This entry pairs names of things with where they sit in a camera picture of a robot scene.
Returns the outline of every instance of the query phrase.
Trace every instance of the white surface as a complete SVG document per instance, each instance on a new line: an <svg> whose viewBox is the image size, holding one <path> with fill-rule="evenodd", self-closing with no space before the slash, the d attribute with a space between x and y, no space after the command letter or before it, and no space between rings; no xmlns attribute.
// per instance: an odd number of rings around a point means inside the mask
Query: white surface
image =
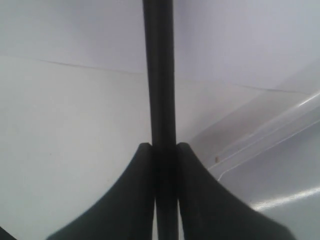
<svg viewBox="0 0 320 240"><path fill-rule="evenodd" d="M146 72L141 0L0 3L0 55ZM310 93L320 87L309 71L320 69L319 10L318 0L175 0L176 75ZM305 76L303 89L281 85Z"/></svg>
<svg viewBox="0 0 320 240"><path fill-rule="evenodd" d="M188 141L262 91L176 82ZM0 226L43 240L94 204L151 138L145 75L0 56Z"/></svg>
<svg viewBox="0 0 320 240"><path fill-rule="evenodd" d="M216 157L223 161L222 153L232 148L235 143L249 138L261 126L307 98L309 95L298 92L262 92L219 121L212 121L211 125L189 142L202 163L210 168L215 164Z"/></svg>
<svg viewBox="0 0 320 240"><path fill-rule="evenodd" d="M217 179L267 149L286 141L297 133L320 121L320 92L299 102L271 121L261 125L252 134L238 141L207 161L208 169Z"/></svg>
<svg viewBox="0 0 320 240"><path fill-rule="evenodd" d="M318 240L319 145L317 123L226 172L220 182L257 211L289 227L297 240Z"/></svg>

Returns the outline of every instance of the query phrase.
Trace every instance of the black vertical bar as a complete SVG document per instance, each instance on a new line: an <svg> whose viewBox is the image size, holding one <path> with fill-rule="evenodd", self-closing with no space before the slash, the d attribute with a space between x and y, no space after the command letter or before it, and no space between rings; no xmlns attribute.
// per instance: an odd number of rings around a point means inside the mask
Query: black vertical bar
<svg viewBox="0 0 320 240"><path fill-rule="evenodd" d="M152 145L176 147L172 0L143 0Z"/></svg>
<svg viewBox="0 0 320 240"><path fill-rule="evenodd" d="M143 0L159 240L178 239L172 0Z"/></svg>

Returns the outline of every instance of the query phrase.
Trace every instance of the white wall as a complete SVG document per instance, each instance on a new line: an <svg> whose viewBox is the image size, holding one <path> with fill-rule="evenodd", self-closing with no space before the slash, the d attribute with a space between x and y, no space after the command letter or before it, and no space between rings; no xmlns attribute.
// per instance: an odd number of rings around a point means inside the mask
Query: white wall
<svg viewBox="0 0 320 240"><path fill-rule="evenodd" d="M319 69L319 9L318 0L174 0L176 75L279 89ZM0 36L0 55L147 71L141 0L1 0Z"/></svg>

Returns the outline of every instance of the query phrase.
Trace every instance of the gray surface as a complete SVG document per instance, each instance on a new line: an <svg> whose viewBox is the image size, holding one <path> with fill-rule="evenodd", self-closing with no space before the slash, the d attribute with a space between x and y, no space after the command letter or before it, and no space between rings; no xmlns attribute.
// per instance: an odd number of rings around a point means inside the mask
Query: gray surface
<svg viewBox="0 0 320 240"><path fill-rule="evenodd" d="M320 238L320 123L226 172L220 182L298 240Z"/></svg>

